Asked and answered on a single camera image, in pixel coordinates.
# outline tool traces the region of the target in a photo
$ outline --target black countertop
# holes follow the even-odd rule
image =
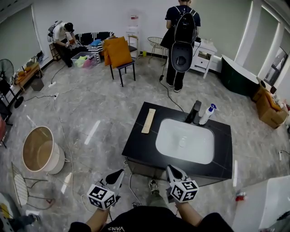
[[[142,134],[149,109],[155,109],[149,134]],[[214,158],[209,164],[198,164],[162,155],[155,142],[162,120],[166,118],[185,121],[188,113],[144,102],[130,133],[122,155],[137,163],[165,170],[168,164],[177,166],[188,175],[215,179],[232,178],[232,135],[229,125],[208,120],[201,127],[214,134]]]

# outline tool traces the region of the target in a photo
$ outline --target electric fan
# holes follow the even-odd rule
[[[11,91],[11,93],[14,96],[14,99],[16,99],[15,108],[18,108],[21,103],[23,102],[23,97],[16,98],[15,94],[11,90],[10,86],[13,82],[13,74],[14,74],[14,68],[13,64],[8,59],[2,59],[0,60],[0,81],[2,82],[2,85],[0,87],[1,91],[4,92],[4,95],[7,94],[8,91]]]

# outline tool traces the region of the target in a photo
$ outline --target drawer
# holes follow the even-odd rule
[[[201,58],[201,57],[196,57],[194,65],[202,67],[202,68],[207,68],[208,63],[209,63],[209,60]]]

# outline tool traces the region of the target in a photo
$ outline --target white sink basin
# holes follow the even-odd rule
[[[166,156],[209,164],[214,155],[214,135],[199,126],[164,119],[157,135],[156,148]]]

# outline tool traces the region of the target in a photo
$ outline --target faucet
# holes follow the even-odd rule
[[[195,125],[199,124],[199,115],[198,112],[200,110],[201,107],[201,102],[200,101],[196,101],[195,104],[193,105],[191,112],[189,113],[189,115],[187,116],[187,118],[185,119],[184,122],[186,123],[193,123]]]

